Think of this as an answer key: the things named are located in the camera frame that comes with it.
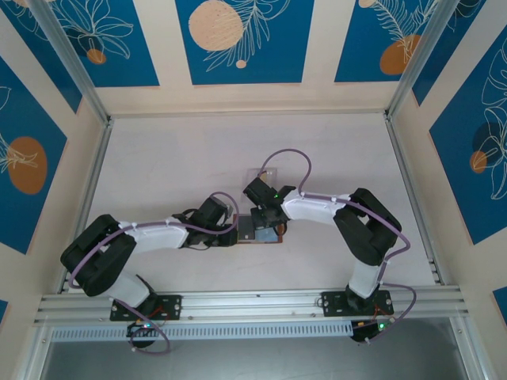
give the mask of white leaf drawing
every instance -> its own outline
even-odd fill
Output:
[[[406,63],[414,51],[414,36],[428,23],[439,1],[427,0],[423,6],[422,0],[419,0],[411,13],[406,9],[404,0],[375,0],[368,7],[376,11],[380,26],[389,32],[391,39],[403,46]]]
[[[213,38],[221,44],[228,45],[227,41],[234,39],[230,33],[230,24],[241,20],[242,34],[241,38],[232,46],[208,51],[208,56],[204,59],[209,62],[207,72],[220,65],[246,63],[255,55],[257,50],[262,49],[262,44],[269,42],[270,31],[268,21],[280,16],[289,6],[291,0],[220,0],[223,4],[232,8],[231,12],[226,12],[215,20],[215,30]],[[281,7],[275,9],[275,4],[284,1]]]
[[[482,0],[469,0],[468,2],[461,0],[449,19],[447,26],[454,32],[458,19],[473,17],[481,3]]]
[[[11,89],[9,87],[0,86],[0,111],[7,105],[10,91]],[[4,173],[9,166],[15,168],[16,164],[23,164],[36,168],[37,164],[34,162],[36,157],[37,153],[28,155],[18,152],[9,146],[0,133],[0,173]]]
[[[24,28],[42,40],[47,40],[29,8],[12,0],[0,1],[7,4]],[[132,34],[134,25],[118,17],[109,16],[109,0],[55,0],[48,4],[69,40],[77,41],[73,46],[79,55],[86,55],[88,50],[93,48],[102,55],[108,51],[125,59],[130,58],[128,45],[121,39]]]
[[[487,136],[472,161],[472,169],[491,169],[492,200],[507,195],[507,39],[494,55],[488,76],[482,88],[484,117],[488,124]]]

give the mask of gray floor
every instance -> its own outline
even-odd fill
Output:
[[[372,346],[349,338],[190,340],[167,356],[127,343],[58,343],[42,379],[331,380],[466,378],[446,320],[401,323]]]

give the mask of blue decorative panel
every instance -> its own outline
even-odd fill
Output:
[[[398,81],[437,4],[357,0],[335,81]]]
[[[314,0],[176,0],[194,85],[299,83]]]
[[[493,295],[494,299],[497,301],[500,313],[507,324],[507,287],[494,291]]]
[[[507,28],[430,133],[474,244],[507,226]]]
[[[0,243],[28,251],[66,141],[0,59]]]
[[[82,95],[49,44],[44,32],[40,30],[39,25],[35,22],[32,13],[24,5],[25,2],[19,0],[0,0],[0,8],[9,18],[13,27],[35,55],[42,68],[48,73],[49,78],[55,83],[56,88],[61,92],[72,110],[77,112]]]
[[[8,305],[9,304],[6,301],[2,301],[0,299],[0,327],[2,326],[4,315],[6,315],[6,313],[7,313],[7,306]]]
[[[428,95],[428,92],[433,87],[436,79],[485,2],[486,0],[461,0],[459,2],[451,19],[447,23],[447,28],[442,32],[440,39],[429,56],[428,62],[423,67],[412,87],[418,104],[421,104],[426,95]]]
[[[55,0],[48,4],[96,87],[158,86],[132,0]],[[28,10],[23,20],[24,25],[32,23],[25,28],[33,39],[45,40]]]

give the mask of enclosure wall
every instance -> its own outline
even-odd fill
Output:
[[[109,114],[120,115],[385,109],[437,3],[58,0],[48,6]]]
[[[505,378],[507,2],[475,3],[449,21],[393,121],[437,252]]]
[[[2,379],[11,378],[32,343],[40,296],[55,291],[59,255],[74,235],[104,127],[53,60],[47,41],[31,45],[32,52],[6,15],[0,11]]]

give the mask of orange circle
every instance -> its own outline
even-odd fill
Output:
[[[105,54],[97,49],[89,49],[86,53],[86,57],[88,57],[91,63],[95,63],[96,65],[105,63]]]
[[[486,154],[484,152],[481,152],[480,150],[474,152],[472,154],[472,157],[470,157],[470,167],[477,174],[480,174],[484,170],[486,170],[487,165],[488,158],[486,157]]]
[[[386,75],[402,74],[420,39],[421,36],[415,34],[391,44],[380,58],[380,70]]]
[[[207,51],[235,46],[243,36],[243,22],[232,6],[221,0],[201,3],[189,18],[190,36]]]
[[[15,139],[7,150],[7,157],[12,161],[8,166],[10,180],[20,192],[33,196],[42,190],[48,175],[48,159],[37,140],[31,137]]]

